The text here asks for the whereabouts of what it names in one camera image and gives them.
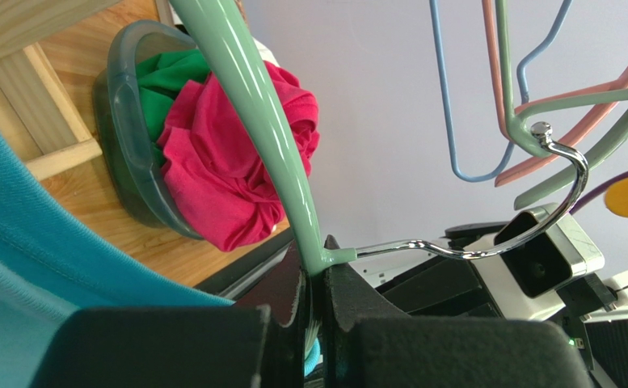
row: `blue wire hanger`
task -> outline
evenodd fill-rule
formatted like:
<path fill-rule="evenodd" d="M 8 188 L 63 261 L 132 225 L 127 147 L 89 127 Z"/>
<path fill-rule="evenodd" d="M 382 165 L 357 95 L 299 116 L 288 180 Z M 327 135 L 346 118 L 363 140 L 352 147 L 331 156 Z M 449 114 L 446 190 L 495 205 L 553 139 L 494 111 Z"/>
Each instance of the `blue wire hanger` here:
<path fill-rule="evenodd" d="M 557 16 L 555 16 L 553 26 L 550 28 L 546 38 L 541 42 L 541 44 L 536 46 L 536 48 L 529 53 L 529 55 L 524 57 L 524 59 L 519 62 L 519 65 L 516 66 L 516 81 L 519 83 L 519 93 L 521 95 L 522 105 L 528 103 L 529 101 L 529 84 L 526 82 L 526 66 L 528 66 L 535 57 L 538 57 L 541 53 L 546 51 L 555 38 L 558 37 L 558 32 L 560 32 L 560 28 L 565 22 L 567 12 L 570 10 L 571 4 L 572 0 L 563 0 L 563 4 L 560 6 Z"/>
<path fill-rule="evenodd" d="M 449 95 L 449 87 L 448 87 L 448 78 L 447 78 L 447 70 L 445 69 L 445 53 L 443 50 L 443 38 L 442 32 L 440 29 L 440 14 L 438 12 L 438 0 L 430 0 L 429 2 L 431 8 L 431 22 L 432 22 L 432 30 L 433 30 L 433 42 L 436 47 L 436 60 L 438 64 L 438 75 L 440 78 L 440 93 L 443 99 L 443 113 L 445 115 L 445 128 L 448 135 L 448 148 L 450 153 L 450 166 L 452 167 L 453 173 L 459 178 L 466 182 L 477 183 L 484 182 L 490 179 L 494 179 L 499 173 L 503 172 L 505 167 L 508 165 L 510 158 L 512 157 L 512 151 L 514 150 L 514 143 L 509 142 L 505 152 L 503 154 L 502 159 L 498 166 L 490 173 L 485 175 L 478 176 L 469 176 L 462 172 L 459 168 L 459 162 L 457 157 L 457 144 L 455 142 L 454 136 L 454 128 L 453 128 L 453 114 L 452 107 L 450 104 L 450 95 Z M 522 99 L 526 98 L 527 101 L 529 99 L 529 88 L 526 82 L 526 66 L 538 55 L 540 55 L 543 51 L 545 51 L 550 44 L 553 43 L 555 37 L 558 35 L 560 27 L 563 24 L 565 16 L 567 15 L 567 11 L 571 5 L 571 0 L 564 0 L 562 6 L 560 7 L 560 11 L 558 12 L 557 17 L 553 23 L 553 26 L 550 29 L 550 32 L 546 36 L 546 38 L 529 54 L 527 55 L 520 64 L 517 66 L 517 81 L 520 84 L 520 92 L 522 94 Z"/>

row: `mint green hanger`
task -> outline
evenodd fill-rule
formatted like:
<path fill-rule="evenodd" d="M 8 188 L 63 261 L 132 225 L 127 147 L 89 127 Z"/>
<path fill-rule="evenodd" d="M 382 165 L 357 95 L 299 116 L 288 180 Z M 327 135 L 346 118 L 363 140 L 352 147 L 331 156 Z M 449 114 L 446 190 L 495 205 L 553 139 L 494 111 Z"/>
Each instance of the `mint green hanger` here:
<path fill-rule="evenodd" d="M 531 135 L 529 126 L 526 124 L 528 118 L 533 115 L 552 112 L 561 109 L 577 108 L 588 105 L 596 105 L 598 103 L 612 103 L 616 101 L 628 100 L 628 89 L 619 91 L 606 91 L 603 93 L 594 93 L 590 95 L 578 95 L 568 97 L 565 99 L 558 99 L 555 101 L 548 101 L 544 103 L 538 103 L 526 108 L 518 115 L 514 111 L 514 97 L 512 91 L 512 64 L 510 62 L 510 50 L 509 50 L 509 37 L 508 37 L 508 12 L 507 12 L 507 0 L 495 0 L 495 18 L 498 28 L 498 46 L 500 54 L 500 73 L 503 86 L 503 102 L 505 108 L 505 123 L 507 125 L 508 135 L 519 147 L 526 152 L 539 158 L 544 158 L 549 155 L 544 151 L 536 138 Z M 627 131 L 628 127 L 619 128 L 617 131 Z M 598 156 L 601 159 L 607 158 L 613 151 L 613 147 L 598 144 L 599 151 Z M 600 161 L 592 161 L 590 157 L 593 155 L 587 154 L 587 159 L 590 164 L 597 165 Z"/>
<path fill-rule="evenodd" d="M 309 276 L 356 259 L 353 248 L 323 248 L 314 201 L 292 130 L 234 0 L 171 0 L 247 128 L 294 231 Z M 233 39 L 220 39 L 228 36 Z"/>
<path fill-rule="evenodd" d="M 598 141 L 587 153 L 586 159 L 590 169 L 598 167 L 603 163 L 617 148 L 619 148 L 628 139 L 628 108 L 620 117 L 613 127 Z M 574 180 L 575 171 L 571 168 L 565 168 L 559 173 L 553 175 L 549 179 L 544 180 L 538 185 L 530 188 L 515 199 L 515 209 L 523 209 L 534 202 L 557 192 L 564 188 Z"/>

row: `crumpled fabric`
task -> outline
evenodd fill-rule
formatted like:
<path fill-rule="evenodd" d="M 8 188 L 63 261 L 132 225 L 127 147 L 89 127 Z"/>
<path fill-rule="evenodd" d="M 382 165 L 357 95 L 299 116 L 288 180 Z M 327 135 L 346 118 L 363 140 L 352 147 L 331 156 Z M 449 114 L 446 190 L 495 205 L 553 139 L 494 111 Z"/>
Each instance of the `crumpled fabric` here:
<path fill-rule="evenodd" d="M 160 53 L 137 65 L 141 111 L 159 166 L 165 159 L 156 141 L 163 132 L 172 104 L 188 80 L 204 82 L 210 73 L 209 64 L 197 49 Z"/>
<path fill-rule="evenodd" d="M 318 104 L 299 80 L 269 61 L 266 69 L 292 129 L 307 176 L 320 135 Z M 284 209 L 247 130 L 220 83 L 189 81 L 165 121 L 161 172 L 187 222 L 221 251 L 257 243 Z"/>

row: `wooden frame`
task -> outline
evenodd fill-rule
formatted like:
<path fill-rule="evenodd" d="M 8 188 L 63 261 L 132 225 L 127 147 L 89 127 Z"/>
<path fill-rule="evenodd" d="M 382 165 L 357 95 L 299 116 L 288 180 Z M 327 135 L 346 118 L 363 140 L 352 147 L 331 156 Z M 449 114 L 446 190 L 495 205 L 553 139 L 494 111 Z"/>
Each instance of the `wooden frame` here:
<path fill-rule="evenodd" d="M 36 43 L 120 0 L 0 0 L 0 133 L 46 179 L 102 154 Z"/>

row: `chrome hook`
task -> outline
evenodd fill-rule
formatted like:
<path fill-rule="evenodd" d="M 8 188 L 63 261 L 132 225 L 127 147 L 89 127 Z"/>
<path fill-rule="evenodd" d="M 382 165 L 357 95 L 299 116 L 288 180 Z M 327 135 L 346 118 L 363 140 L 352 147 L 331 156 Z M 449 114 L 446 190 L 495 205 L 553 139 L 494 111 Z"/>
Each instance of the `chrome hook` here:
<path fill-rule="evenodd" d="M 530 130 L 531 134 L 538 140 L 538 144 L 541 148 L 552 154 L 568 159 L 576 170 L 576 180 L 572 183 L 572 187 L 569 194 L 567 194 L 567 198 L 565 198 L 562 204 L 560 204 L 560 206 L 558 206 L 558 208 L 552 212 L 548 218 L 543 220 L 543 222 L 537 224 L 533 228 L 525 231 L 515 238 L 502 242 L 501 244 L 485 251 L 455 251 L 453 249 L 437 246 L 436 244 L 426 240 L 403 240 L 357 248 L 357 259 L 363 259 L 364 257 L 374 255 L 383 255 L 385 253 L 396 251 L 405 251 L 408 249 L 420 249 L 431 252 L 435 255 L 447 257 L 449 259 L 483 259 L 490 256 L 502 255 L 507 251 L 511 251 L 512 249 L 528 243 L 540 234 L 545 233 L 548 228 L 560 221 L 560 218 L 564 217 L 565 214 L 567 214 L 572 207 L 574 207 L 576 201 L 581 196 L 581 193 L 584 191 L 588 181 L 588 162 L 586 161 L 584 155 L 579 151 L 553 141 L 551 137 L 553 131 L 550 124 L 546 122 L 538 122 L 532 125 Z"/>

